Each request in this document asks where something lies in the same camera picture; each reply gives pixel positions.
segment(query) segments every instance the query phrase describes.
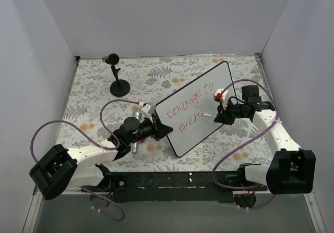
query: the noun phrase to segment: black stand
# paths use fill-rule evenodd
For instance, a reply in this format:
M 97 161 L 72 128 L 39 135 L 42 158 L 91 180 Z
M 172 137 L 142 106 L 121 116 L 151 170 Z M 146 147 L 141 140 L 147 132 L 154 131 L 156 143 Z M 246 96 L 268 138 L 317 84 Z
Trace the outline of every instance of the black stand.
M 116 69 L 115 65 L 117 65 L 120 61 L 120 57 L 112 53 L 108 57 L 103 57 L 102 61 L 111 65 L 111 71 L 116 79 L 116 81 L 114 81 L 110 86 L 111 94 L 117 97 L 125 96 L 130 91 L 130 84 L 126 80 L 118 79 L 118 72 L 120 71 L 120 68 Z

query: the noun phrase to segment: red component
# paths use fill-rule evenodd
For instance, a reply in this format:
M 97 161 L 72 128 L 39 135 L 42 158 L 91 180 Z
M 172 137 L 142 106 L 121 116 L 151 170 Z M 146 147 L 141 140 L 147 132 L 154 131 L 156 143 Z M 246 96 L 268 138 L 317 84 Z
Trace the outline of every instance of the red component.
M 216 96 L 216 98 L 217 98 L 218 100 L 220 100 L 221 97 L 222 97 L 222 94 L 221 94 L 221 93 L 218 93 L 217 96 Z

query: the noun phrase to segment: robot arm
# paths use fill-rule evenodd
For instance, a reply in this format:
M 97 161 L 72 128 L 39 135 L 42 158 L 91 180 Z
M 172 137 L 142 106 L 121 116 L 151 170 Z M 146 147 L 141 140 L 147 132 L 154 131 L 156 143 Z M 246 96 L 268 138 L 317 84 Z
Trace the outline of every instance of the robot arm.
M 61 144 L 53 146 L 31 169 L 29 175 L 46 200 L 60 195 L 65 189 L 80 186 L 105 187 L 110 172 L 102 164 L 122 158 L 131 151 L 131 145 L 141 139 L 164 138 L 173 128 L 163 125 L 155 115 L 155 106 L 144 105 L 141 111 L 145 119 L 140 123 L 136 117 L 128 117 L 119 129 L 114 131 L 120 141 L 117 150 L 89 145 L 65 149 Z M 117 142 L 113 136 L 101 143 L 114 148 Z
M 214 100 L 219 102 L 214 119 L 226 125 L 236 118 L 249 118 L 260 130 L 267 129 L 275 120 L 275 108 L 270 102 L 262 102 L 258 86 L 242 87 L 242 104 L 233 104 L 227 91 L 222 96 L 218 89 Z M 303 150 L 278 121 L 265 135 L 273 159 L 270 165 L 242 164 L 238 169 L 239 179 L 267 186 L 272 194 L 310 193 L 313 187 L 315 155 Z

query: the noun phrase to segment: round black base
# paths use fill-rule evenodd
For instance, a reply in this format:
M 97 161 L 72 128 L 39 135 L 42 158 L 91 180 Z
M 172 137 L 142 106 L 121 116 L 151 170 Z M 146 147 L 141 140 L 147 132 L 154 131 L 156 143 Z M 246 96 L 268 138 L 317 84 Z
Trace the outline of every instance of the round black base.
M 116 81 L 113 82 L 110 86 L 110 92 L 113 96 L 118 96 L 118 97 L 125 96 L 130 91 L 130 84 L 127 81 L 123 79 L 119 81 L 120 81 L 121 87 L 118 87 Z

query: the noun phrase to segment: leaf pattern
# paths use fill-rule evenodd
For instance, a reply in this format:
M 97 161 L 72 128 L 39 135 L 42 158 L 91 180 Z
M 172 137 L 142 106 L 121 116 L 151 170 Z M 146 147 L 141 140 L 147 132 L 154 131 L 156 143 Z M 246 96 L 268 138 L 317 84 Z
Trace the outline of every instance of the leaf pattern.
M 157 103 L 186 83 L 214 67 L 223 58 L 137 58 L 122 59 L 119 77 L 130 83 L 131 90 L 124 97 Z M 263 84 L 256 60 L 252 56 L 227 57 L 233 80 L 251 78 Z M 101 60 L 80 60 L 74 83 L 66 105 L 64 119 L 74 122 L 97 142 L 108 138 L 109 133 L 100 123 L 102 106 L 116 97 L 109 92 L 114 81 L 109 65 Z M 241 87 L 235 85 L 241 98 Z M 260 91 L 263 100 L 267 100 Z M 132 115 L 134 104 L 111 103 L 103 112 L 103 121 L 111 130 L 118 129 L 126 117 Z M 214 165 L 238 145 L 257 135 L 259 130 L 249 119 L 237 119 L 232 126 L 222 126 L 183 157 L 175 155 L 167 138 L 155 141 L 147 138 L 140 144 L 138 154 L 127 154 L 107 164 L 112 172 L 117 171 L 211 171 Z M 91 143 L 74 128 L 61 124 L 56 143 L 64 147 L 82 147 Z M 267 164 L 272 158 L 265 140 L 256 140 L 224 161 L 218 170 L 236 170 L 241 163 Z

